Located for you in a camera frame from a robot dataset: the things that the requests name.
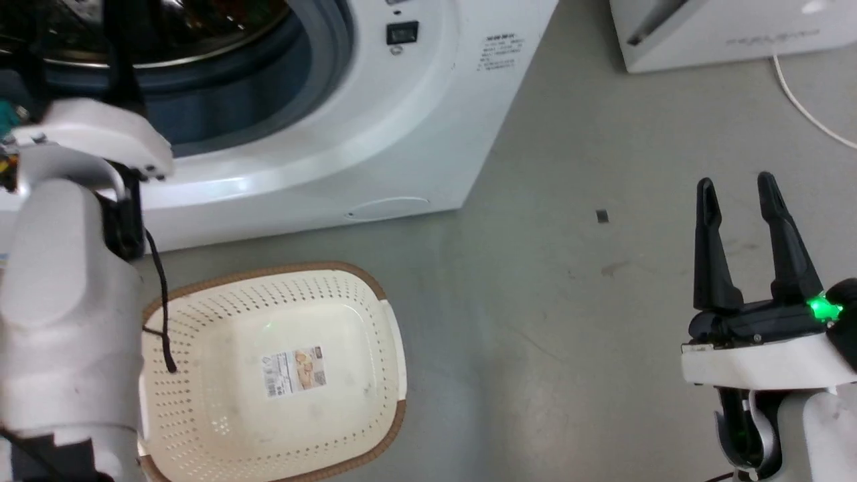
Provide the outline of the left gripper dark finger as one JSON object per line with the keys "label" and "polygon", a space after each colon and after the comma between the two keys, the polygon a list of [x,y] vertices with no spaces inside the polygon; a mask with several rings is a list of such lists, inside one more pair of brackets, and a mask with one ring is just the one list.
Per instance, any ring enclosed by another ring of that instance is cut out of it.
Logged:
{"label": "left gripper dark finger", "polygon": [[102,2],[102,31],[107,46],[109,76],[102,101],[128,112],[146,115],[146,101],[127,48],[121,21],[125,12],[121,1]]}
{"label": "left gripper dark finger", "polygon": [[43,118],[51,104],[43,57],[48,3],[31,2],[23,45],[15,50],[15,105],[25,109],[30,118]]}

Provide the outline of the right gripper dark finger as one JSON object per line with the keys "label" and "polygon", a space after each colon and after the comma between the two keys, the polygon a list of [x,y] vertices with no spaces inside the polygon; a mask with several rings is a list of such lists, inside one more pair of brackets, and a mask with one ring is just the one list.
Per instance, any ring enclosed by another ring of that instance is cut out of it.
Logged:
{"label": "right gripper dark finger", "polygon": [[744,305],[742,293],[732,283],[720,237],[722,211],[713,180],[697,185],[694,245],[694,308],[699,311],[734,313]]}
{"label": "right gripper dark finger", "polygon": [[804,304],[823,292],[823,284],[772,173],[759,174],[758,192],[771,238],[775,273],[771,295],[781,304]]}

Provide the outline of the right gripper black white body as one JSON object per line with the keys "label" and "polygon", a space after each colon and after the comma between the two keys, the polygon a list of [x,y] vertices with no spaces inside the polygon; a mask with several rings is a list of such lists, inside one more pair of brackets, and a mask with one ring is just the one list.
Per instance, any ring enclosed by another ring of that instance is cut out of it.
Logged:
{"label": "right gripper black white body", "polygon": [[855,369],[824,333],[750,347],[682,347],[691,384],[735,390],[826,390],[856,381]]}

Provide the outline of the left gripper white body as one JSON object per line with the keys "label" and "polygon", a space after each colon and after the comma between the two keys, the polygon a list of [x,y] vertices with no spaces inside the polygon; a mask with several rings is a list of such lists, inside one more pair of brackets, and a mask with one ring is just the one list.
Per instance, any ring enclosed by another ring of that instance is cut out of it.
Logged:
{"label": "left gripper white body", "polygon": [[171,144],[144,116],[91,98],[55,100],[40,121],[12,128],[2,141],[18,156],[24,183],[110,183],[119,180],[116,164],[146,178],[175,171]]}

